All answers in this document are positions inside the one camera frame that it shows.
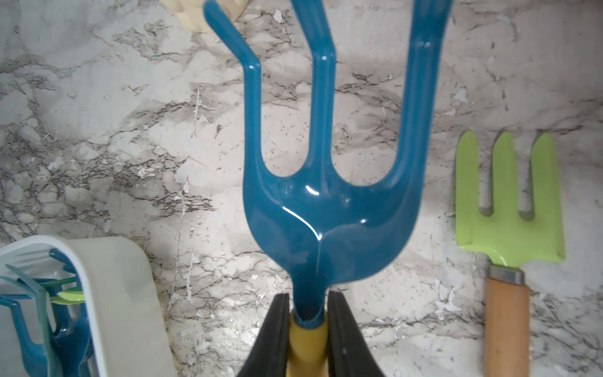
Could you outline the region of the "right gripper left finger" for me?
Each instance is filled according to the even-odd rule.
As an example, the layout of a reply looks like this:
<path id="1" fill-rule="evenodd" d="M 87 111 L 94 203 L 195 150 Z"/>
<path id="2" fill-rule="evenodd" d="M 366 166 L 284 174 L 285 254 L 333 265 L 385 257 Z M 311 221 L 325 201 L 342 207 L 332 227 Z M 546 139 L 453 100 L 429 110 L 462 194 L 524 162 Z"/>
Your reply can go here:
<path id="1" fill-rule="evenodd" d="M 289 349 L 289 294 L 275 295 L 238 377 L 285 377 Z"/>

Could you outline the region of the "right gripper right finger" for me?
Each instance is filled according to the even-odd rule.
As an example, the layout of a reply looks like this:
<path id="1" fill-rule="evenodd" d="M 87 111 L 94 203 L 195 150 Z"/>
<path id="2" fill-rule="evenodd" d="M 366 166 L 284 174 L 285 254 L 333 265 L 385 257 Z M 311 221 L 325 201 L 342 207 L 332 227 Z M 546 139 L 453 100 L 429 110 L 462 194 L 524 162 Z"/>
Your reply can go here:
<path id="1" fill-rule="evenodd" d="M 383 377 L 342 292 L 329 291 L 327 315 L 328 375 Z"/>

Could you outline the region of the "dark blue rake yellow handle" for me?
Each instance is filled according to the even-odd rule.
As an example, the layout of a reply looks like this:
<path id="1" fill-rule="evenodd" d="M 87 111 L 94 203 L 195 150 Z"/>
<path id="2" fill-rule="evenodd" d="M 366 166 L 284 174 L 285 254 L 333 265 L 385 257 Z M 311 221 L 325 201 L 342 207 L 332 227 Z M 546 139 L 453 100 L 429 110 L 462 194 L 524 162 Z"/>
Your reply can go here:
<path id="1" fill-rule="evenodd" d="M 334 168 L 331 134 L 336 51 L 320 1 L 293 4 L 312 55 L 309 151 L 301 169 L 272 174 L 262 158 L 259 59 L 221 6 L 204 4 L 207 23 L 239 60 L 244 82 L 243 205 L 258 246 L 287 271 L 282 342 L 273 355 L 289 376 L 319 376 L 351 358 L 334 341 L 329 287 L 383 270 L 405 247 L 419 214 L 449 1 L 413 6 L 405 95 L 394 164 L 379 182 L 356 186 Z"/>

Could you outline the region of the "white storage box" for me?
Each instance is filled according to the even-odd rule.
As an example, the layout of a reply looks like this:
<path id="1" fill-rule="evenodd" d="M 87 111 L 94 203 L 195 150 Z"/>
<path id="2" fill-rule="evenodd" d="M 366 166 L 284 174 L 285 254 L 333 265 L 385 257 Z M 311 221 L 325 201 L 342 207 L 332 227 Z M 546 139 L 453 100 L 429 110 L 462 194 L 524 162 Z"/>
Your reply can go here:
<path id="1" fill-rule="evenodd" d="M 63 279 L 57 249 L 83 285 L 94 356 L 100 376 L 176 376 L 149 260 L 123 237 L 66 240 L 38 235 L 1 249 L 1 274 L 14 265 L 31 277 Z"/>

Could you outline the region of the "green fork wooden handle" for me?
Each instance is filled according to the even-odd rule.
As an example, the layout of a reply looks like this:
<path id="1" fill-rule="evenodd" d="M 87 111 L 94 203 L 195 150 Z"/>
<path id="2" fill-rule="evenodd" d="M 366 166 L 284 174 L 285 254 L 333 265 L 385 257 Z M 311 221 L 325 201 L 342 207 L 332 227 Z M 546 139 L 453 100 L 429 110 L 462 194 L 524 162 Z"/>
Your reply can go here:
<path id="1" fill-rule="evenodd" d="M 565 260 L 562 198 L 554 138 L 542 134 L 530 160 L 534 216 L 521 217 L 513 136 L 503 132 L 492 151 L 491 215 L 479 206 L 479 155 L 472 131 L 461 136 L 455 156 L 455 235 L 464 251 L 486 254 L 491 265 L 485 290 L 486 376 L 530 373 L 530 289 L 521 267 L 535 260 Z"/>

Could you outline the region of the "small woven pot plant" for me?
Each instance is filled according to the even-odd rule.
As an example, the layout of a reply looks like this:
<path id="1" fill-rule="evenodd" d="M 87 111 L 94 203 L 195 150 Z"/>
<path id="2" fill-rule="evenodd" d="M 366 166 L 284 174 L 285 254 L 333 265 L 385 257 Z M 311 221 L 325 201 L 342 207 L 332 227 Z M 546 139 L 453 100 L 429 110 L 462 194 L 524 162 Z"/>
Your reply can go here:
<path id="1" fill-rule="evenodd" d="M 245 11 L 249 0 L 217 0 L 230 21 L 235 21 Z M 204 17 L 204 0 L 160 0 L 174 14 L 180 24 L 194 33 L 209 33 L 210 26 Z"/>

